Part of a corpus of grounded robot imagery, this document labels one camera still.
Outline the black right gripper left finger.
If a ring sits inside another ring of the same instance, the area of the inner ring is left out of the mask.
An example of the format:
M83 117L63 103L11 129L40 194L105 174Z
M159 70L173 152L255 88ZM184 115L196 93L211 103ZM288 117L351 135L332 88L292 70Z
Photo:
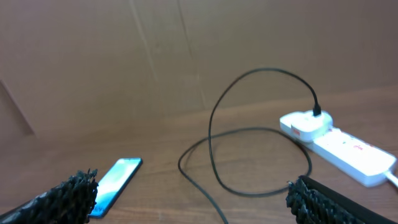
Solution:
M97 170L68 180L1 215L1 224L86 224L96 205Z

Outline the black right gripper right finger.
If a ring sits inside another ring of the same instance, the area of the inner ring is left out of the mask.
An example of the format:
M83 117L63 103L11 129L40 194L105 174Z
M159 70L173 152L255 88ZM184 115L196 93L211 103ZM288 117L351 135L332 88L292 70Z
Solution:
M304 175L288 188L286 204L298 224L397 224Z

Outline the blue Galaxy smartphone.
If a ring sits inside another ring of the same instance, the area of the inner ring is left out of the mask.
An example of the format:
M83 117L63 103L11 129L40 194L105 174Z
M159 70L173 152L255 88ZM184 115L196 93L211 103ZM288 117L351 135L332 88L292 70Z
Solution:
M103 218L108 213L141 165L139 157L120 158L115 162L98 183L96 204L90 218Z

